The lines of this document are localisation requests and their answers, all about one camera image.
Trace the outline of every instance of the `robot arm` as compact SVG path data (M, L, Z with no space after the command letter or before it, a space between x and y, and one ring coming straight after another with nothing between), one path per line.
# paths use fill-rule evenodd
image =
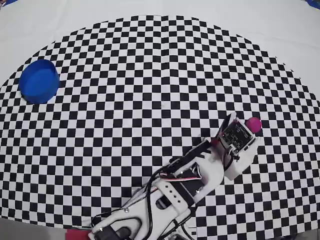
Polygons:
M94 226L89 238L153 240L166 235L173 222L182 223L190 215L191 206L218 187L224 176L233 180L253 162L260 142L254 130L248 121L244 124L230 114L214 139L206 138L185 156L158 170L149 181L149 189L148 185L142 188Z

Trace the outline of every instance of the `white tablecloth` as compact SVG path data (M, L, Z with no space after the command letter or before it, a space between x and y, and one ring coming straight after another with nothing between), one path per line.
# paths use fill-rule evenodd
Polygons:
M0 12L0 85L55 39L147 14L195 17L241 35L285 63L320 98L320 10L302 0L19 0Z

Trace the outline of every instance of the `blue bowl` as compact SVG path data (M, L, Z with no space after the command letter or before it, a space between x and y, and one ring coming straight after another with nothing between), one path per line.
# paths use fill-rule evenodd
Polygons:
M44 104L57 93L59 83L55 65L49 60L39 59L22 72L19 89L26 101Z

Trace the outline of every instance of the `black and white checkered pattern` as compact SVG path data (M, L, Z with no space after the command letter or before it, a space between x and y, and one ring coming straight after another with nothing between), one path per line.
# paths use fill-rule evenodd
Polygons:
M29 63L60 88L21 98ZM133 16L72 32L0 89L0 214L59 228L120 207L132 188L214 134L233 111L262 121L253 164L200 202L198 239L265 239L318 227L320 103L249 40L196 18Z

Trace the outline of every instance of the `pink ball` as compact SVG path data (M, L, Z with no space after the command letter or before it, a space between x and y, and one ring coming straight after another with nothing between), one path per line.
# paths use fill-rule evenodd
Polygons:
M251 117L246 122L245 125L250 129L253 134L259 132L262 128L261 120L257 117Z

